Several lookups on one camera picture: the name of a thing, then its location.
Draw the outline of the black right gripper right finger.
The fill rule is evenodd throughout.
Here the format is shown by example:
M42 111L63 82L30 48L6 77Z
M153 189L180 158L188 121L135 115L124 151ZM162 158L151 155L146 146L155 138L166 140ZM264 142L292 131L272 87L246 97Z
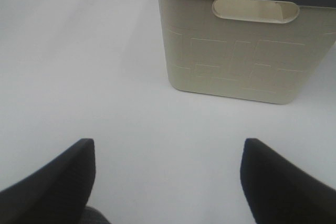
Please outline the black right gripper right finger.
M240 182L256 223L335 223L335 189L257 138L245 140Z

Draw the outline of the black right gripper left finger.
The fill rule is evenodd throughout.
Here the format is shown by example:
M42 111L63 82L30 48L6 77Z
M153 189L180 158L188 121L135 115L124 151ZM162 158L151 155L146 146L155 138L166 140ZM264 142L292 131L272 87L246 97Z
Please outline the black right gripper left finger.
M95 176L94 141L80 139L1 191L1 223L79 223Z

